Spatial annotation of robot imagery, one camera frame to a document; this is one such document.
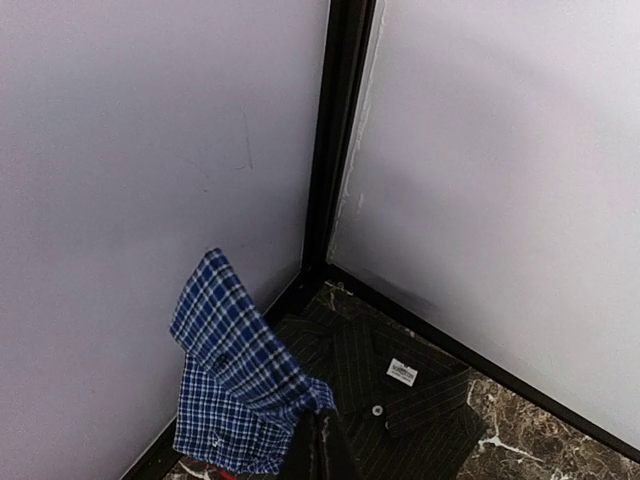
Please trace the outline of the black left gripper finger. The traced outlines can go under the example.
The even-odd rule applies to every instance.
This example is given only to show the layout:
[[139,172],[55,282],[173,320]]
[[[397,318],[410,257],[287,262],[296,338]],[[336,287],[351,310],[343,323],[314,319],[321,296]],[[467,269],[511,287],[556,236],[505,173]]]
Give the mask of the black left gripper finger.
[[284,457],[284,478],[359,479],[360,470],[336,412],[306,412]]

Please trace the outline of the blue checked long sleeve shirt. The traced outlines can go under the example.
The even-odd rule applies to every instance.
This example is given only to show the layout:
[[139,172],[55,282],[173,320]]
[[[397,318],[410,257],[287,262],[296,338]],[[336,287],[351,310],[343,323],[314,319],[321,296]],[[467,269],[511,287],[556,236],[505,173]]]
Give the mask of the blue checked long sleeve shirt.
[[185,353],[173,447],[230,473],[279,472],[299,420],[335,406],[273,333],[220,249],[178,298],[170,334]]

